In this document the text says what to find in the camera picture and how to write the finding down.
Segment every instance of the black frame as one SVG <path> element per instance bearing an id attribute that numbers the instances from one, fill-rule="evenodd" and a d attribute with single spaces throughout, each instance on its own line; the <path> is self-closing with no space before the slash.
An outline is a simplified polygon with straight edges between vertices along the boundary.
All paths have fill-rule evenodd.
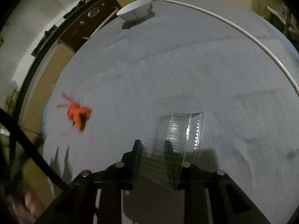
<path id="1" fill-rule="evenodd" d="M 10 14 L 13 12 L 14 8 L 17 6 L 17 4 L 20 2 L 21 0 L 0 0 L 0 31 L 3 29 L 6 21 L 8 20 Z M 44 56 L 46 55 L 46 53 L 48 52 L 48 50 L 51 48 L 51 46 L 55 43 L 55 41 L 60 37 L 60 35 L 73 23 L 73 21 L 75 21 L 80 15 L 82 15 L 90 6 L 93 6 L 95 3 L 97 3 L 100 0 L 91 0 L 88 3 L 83 4 L 82 6 L 78 7 L 71 15 L 69 15 L 67 17 L 67 19 L 61 24 L 61 26 L 59 26 L 55 31 L 53 31 L 53 33 L 47 38 L 46 42 L 43 45 L 42 50 L 38 53 L 37 57 L 35 58 L 33 64 L 31 65 L 27 76 L 22 84 L 22 87 L 20 89 L 20 93 L 19 93 L 19 97 L 17 99 L 16 102 L 16 106 L 15 106 L 15 110 L 13 113 L 13 118 L 14 118 L 14 124 L 17 124 L 17 121 L 19 120 L 20 117 L 20 113 L 21 113 L 21 108 L 26 96 L 26 93 L 28 91 L 29 85 L 34 77 L 34 74 L 36 73 L 42 59 L 44 58 Z M 294 15 L 294 17 L 296 18 L 297 21 L 299 21 L 299 2 L 298 0 L 283 0 L 286 5 L 289 7 L 289 9 L 291 10 L 291 13 Z M 3 112 L 0 111 L 0 118 L 2 118 L 3 116 Z M 27 138 L 24 133 L 21 130 L 17 130 L 15 132 L 15 134 L 11 134 L 15 135 L 17 137 L 10 137 L 10 162 L 13 162 L 15 159 L 15 153 L 16 153 L 16 138 Z M 36 151 L 36 149 L 30 149 L 30 145 L 32 145 L 30 142 L 28 142 L 28 149 L 26 151 L 26 153 L 29 153 L 29 155 L 32 155 L 32 151 Z M 44 169 L 43 169 L 44 173 L 46 173 L 46 175 L 48 175 L 52 181 L 54 181 L 59 187 L 61 187 L 62 189 L 66 189 L 67 187 L 65 186 L 64 182 L 60 182 L 62 181 L 59 176 L 57 176 L 52 170 L 51 168 L 45 163 L 44 165 Z M 299 222 L 299 206 L 296 209 L 295 213 L 293 214 L 293 216 L 291 217 L 291 219 L 289 220 L 288 224 L 291 223 L 298 223 Z"/>

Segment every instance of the round tabletop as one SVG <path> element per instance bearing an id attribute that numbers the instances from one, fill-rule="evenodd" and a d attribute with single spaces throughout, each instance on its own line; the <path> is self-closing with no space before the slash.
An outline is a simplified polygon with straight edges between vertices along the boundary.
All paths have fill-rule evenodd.
<path id="1" fill-rule="evenodd" d="M 299 82 L 298 53 L 254 12 L 222 0 L 177 1 L 247 30 Z M 66 108 L 56 108 L 65 103 L 62 92 L 92 108 L 83 132 Z M 207 14 L 157 1 L 142 23 L 117 18 L 107 24 L 64 68 L 48 103 L 44 158 L 70 182 L 84 169 L 120 161 L 135 139 L 150 138 L 158 114 L 203 112 L 198 166 L 224 169 L 271 223 L 286 223 L 299 204 L 298 103 L 284 73 L 249 38 Z M 123 214 L 127 223 L 146 223 L 133 218 Z"/>

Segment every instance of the wooden cabinet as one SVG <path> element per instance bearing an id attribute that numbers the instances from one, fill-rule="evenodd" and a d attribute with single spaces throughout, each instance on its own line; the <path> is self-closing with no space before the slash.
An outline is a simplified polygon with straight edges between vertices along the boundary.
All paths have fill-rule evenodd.
<path id="1" fill-rule="evenodd" d="M 61 35 L 60 40 L 77 52 L 86 42 L 84 37 L 90 37 L 99 25 L 111 15 L 116 8 L 121 9 L 117 0 L 101 0 L 82 14 L 74 23 Z M 114 14 L 107 23 L 117 18 Z"/>

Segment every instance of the clear plastic container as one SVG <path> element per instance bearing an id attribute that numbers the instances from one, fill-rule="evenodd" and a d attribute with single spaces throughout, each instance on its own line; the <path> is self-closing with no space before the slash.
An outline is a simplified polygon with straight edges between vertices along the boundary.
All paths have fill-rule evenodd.
<path id="1" fill-rule="evenodd" d="M 182 162 L 197 165 L 202 123 L 202 112 L 160 117 L 154 138 L 144 144 L 140 174 L 176 190 Z"/>

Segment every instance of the red toy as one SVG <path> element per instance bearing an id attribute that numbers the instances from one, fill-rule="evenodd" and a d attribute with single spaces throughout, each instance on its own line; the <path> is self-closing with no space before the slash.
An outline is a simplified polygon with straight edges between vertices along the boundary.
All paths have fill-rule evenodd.
<path id="1" fill-rule="evenodd" d="M 68 118 L 73 122 L 79 131 L 83 131 L 85 123 L 89 120 L 92 110 L 86 106 L 81 106 L 79 102 L 75 101 L 74 97 L 69 97 L 65 93 L 61 96 L 68 100 L 71 104 L 57 105 L 57 108 L 68 107 Z"/>

